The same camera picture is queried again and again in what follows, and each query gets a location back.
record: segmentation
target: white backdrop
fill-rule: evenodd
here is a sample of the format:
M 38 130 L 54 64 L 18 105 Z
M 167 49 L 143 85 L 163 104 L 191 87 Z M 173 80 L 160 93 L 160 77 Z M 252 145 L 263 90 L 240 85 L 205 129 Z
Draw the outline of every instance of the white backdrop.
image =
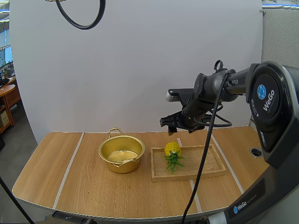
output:
M 62 6 L 88 24 L 98 0 Z M 170 88 L 192 88 L 216 60 L 236 71 L 261 60 L 260 0 L 109 0 L 96 28 L 71 26 L 55 3 L 11 1 L 17 81 L 37 142 L 50 132 L 165 131 L 159 120 L 181 110 Z M 225 104 L 234 126 L 250 118 L 245 97 Z

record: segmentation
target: pot handle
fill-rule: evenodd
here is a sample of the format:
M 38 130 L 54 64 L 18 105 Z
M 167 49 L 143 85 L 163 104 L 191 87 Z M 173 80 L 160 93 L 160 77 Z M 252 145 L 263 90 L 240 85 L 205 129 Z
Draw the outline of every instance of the pot handle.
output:
M 111 128 L 111 129 L 109 130 L 109 132 L 108 132 L 108 137 L 109 137 L 109 138 L 111 137 L 111 132 L 112 132 L 112 131 L 115 131 L 115 130 L 118 130 L 118 131 L 120 132 L 120 134 L 122 134 L 122 131 L 121 131 L 120 128 L 118 128 L 118 127 L 114 127 L 114 128 Z
M 139 160 L 137 160 L 136 158 L 132 158 L 132 159 L 129 159 L 129 160 L 123 160 L 123 161 L 121 161 L 121 163 L 120 164 L 113 164 L 113 165 L 115 165 L 116 167 L 118 167 L 118 168 L 120 168 L 120 167 L 122 167 L 123 165 L 125 165 L 125 164 L 127 164 L 127 163 L 129 163 L 129 162 L 138 162 Z

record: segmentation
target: pineapple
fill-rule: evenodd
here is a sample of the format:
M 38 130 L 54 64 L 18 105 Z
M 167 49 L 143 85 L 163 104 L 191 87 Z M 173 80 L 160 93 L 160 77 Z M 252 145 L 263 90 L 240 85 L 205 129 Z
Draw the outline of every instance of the pineapple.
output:
M 181 153 L 180 149 L 181 147 L 176 142 L 169 142 L 164 148 L 164 152 L 166 154 L 164 158 L 167 160 L 168 165 L 166 170 L 171 168 L 172 174 L 176 171 L 177 166 L 184 167 L 184 165 L 178 161 L 179 159 L 184 159 L 184 157 L 179 156 Z

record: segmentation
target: gold pot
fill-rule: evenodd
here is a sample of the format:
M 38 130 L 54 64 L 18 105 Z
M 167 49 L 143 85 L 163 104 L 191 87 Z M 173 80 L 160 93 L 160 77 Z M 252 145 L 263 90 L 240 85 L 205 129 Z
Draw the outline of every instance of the gold pot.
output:
M 111 132 L 118 130 L 120 135 L 111 137 Z M 144 143 L 133 136 L 122 134 L 118 127 L 112 128 L 108 139 L 99 146 L 99 155 L 105 160 L 107 167 L 116 173 L 128 173 L 140 164 Z

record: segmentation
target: wooden table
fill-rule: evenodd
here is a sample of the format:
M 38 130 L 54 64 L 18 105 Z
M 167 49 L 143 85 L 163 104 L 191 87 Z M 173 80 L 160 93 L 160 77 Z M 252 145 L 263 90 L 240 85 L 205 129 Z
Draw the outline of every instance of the wooden table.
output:
M 3 103 L 3 107 L 0 108 L 0 112 L 2 110 L 6 110 L 9 122 L 4 126 L 4 127 L 0 127 L 0 133 L 2 134 L 5 129 L 7 129 L 10 125 L 14 126 L 14 119 L 13 116 L 11 115 L 9 106 L 8 106 L 8 102 L 7 102 L 7 95 L 12 92 L 15 89 L 15 85 L 6 85 L 3 87 L 0 87 L 0 98 L 2 103 Z
M 195 181 L 152 183 L 150 148 L 164 147 L 170 141 L 183 146 L 204 145 L 207 130 L 172 136 L 166 132 L 128 134 L 140 138 L 146 150 L 139 168 L 127 174 L 110 171 L 98 154 L 107 133 L 46 135 L 17 179 L 14 196 L 49 209 L 110 221 L 180 219 L 175 216 L 183 214 Z M 206 214 L 229 206 L 268 167 L 263 158 L 254 158 L 249 152 L 252 147 L 260 147 L 257 133 L 250 126 L 215 129 L 211 144 L 227 171 L 200 180 L 189 214 Z
M 3 88 L 7 85 L 12 85 L 12 84 L 15 85 L 15 89 L 6 95 L 7 103 L 8 103 L 9 108 L 12 107 L 14 104 L 16 104 L 18 101 L 21 100 L 21 95 L 20 95 L 20 92 L 19 92 L 19 87 L 18 87 L 18 84 L 17 84 L 16 77 L 13 77 L 8 83 L 6 83 L 2 87 L 0 87 L 0 88 Z

